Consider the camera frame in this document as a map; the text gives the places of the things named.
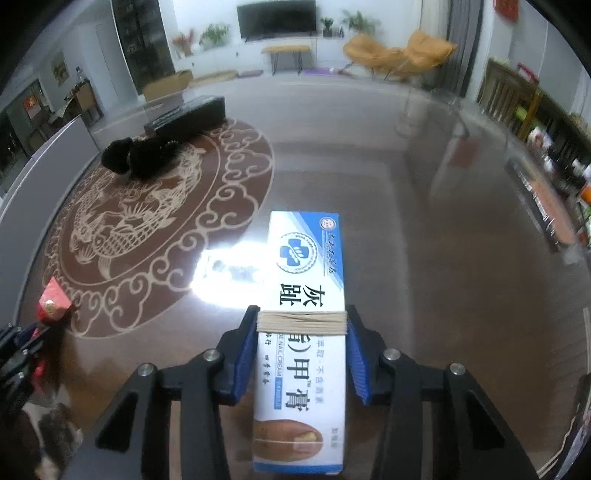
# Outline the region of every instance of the curtain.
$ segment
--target curtain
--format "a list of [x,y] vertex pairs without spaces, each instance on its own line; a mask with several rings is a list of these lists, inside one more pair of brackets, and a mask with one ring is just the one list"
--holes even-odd
[[450,0],[423,0],[421,30],[436,38],[447,37]]
[[483,0],[450,0],[447,39],[456,51],[439,71],[437,84],[459,96],[465,96],[482,25]]

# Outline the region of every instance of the framed picture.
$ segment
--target framed picture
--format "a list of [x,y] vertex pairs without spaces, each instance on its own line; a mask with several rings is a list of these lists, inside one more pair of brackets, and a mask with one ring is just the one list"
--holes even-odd
[[41,111],[41,105],[39,105],[39,101],[35,95],[31,95],[22,104],[31,120]]
[[53,72],[53,76],[58,85],[61,85],[70,77],[63,50],[60,50],[56,56],[53,57],[51,61],[51,71]]

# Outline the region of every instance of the white box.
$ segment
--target white box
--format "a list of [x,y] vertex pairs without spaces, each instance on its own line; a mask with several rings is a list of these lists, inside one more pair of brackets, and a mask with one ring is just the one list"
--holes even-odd
[[[345,309],[339,216],[272,212],[261,310]],[[345,337],[259,333],[254,468],[338,473],[345,442]]]

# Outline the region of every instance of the black box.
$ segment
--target black box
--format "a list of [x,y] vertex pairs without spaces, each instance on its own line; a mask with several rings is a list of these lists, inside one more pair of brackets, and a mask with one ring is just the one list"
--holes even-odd
[[199,134],[221,126],[226,119],[224,97],[202,95],[144,125],[148,135],[187,142]]

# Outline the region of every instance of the glass cabinet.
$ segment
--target glass cabinet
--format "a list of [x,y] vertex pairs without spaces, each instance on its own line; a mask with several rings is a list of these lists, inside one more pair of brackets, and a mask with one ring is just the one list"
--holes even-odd
[[123,55],[138,93],[174,73],[158,0],[112,0]]

